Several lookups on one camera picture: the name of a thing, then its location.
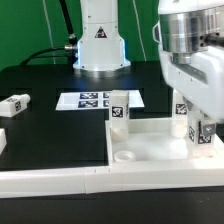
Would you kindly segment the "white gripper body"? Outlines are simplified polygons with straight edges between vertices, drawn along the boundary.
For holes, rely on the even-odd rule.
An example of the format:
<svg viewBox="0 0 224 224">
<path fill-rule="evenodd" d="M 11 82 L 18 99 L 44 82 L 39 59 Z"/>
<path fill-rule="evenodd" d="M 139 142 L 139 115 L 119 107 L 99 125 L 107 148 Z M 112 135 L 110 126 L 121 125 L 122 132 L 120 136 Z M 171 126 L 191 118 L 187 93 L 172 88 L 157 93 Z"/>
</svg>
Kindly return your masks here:
<svg viewBox="0 0 224 224">
<path fill-rule="evenodd" d="M 190 64 L 174 64 L 158 48 L 166 83 L 217 123 L 224 123 L 224 50 L 209 46 L 191 56 Z"/>
</svg>

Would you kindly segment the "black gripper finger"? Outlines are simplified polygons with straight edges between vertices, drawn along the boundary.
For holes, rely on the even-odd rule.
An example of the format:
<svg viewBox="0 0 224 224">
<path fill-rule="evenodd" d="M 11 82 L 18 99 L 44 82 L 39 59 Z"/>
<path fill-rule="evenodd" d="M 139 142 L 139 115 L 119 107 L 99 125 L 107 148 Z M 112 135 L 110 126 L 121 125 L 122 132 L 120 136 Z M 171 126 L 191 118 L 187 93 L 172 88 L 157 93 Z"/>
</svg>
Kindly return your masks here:
<svg viewBox="0 0 224 224">
<path fill-rule="evenodd" d="M 187 110 L 188 111 L 192 111 L 192 108 L 193 108 L 193 104 L 185 97 L 183 97 L 183 101 L 187 107 Z"/>
<path fill-rule="evenodd" d="M 208 116 L 201 120 L 201 132 L 205 137 L 212 136 L 216 133 L 216 122 Z"/>
</svg>

